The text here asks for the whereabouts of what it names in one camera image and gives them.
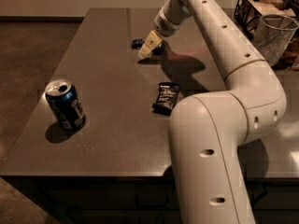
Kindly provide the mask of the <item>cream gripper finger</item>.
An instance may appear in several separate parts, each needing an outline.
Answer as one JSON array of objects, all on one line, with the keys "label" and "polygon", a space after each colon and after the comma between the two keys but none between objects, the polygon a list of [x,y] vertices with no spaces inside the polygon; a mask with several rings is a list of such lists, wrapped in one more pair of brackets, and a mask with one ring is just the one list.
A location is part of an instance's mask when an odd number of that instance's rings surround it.
[{"label": "cream gripper finger", "polygon": [[144,44],[138,52],[138,57],[140,59],[147,59],[151,55],[151,49],[148,45]]}]

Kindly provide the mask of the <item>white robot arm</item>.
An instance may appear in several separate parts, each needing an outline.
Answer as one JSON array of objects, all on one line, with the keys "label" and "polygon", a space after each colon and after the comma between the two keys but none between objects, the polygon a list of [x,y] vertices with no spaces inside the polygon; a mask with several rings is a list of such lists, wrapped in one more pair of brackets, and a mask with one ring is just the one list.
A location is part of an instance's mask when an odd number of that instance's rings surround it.
[{"label": "white robot arm", "polygon": [[183,224],[255,224],[237,156],[273,131],[286,110],[270,65],[215,0],[167,0],[138,55],[193,17],[226,86],[191,95],[169,120],[169,149]]}]

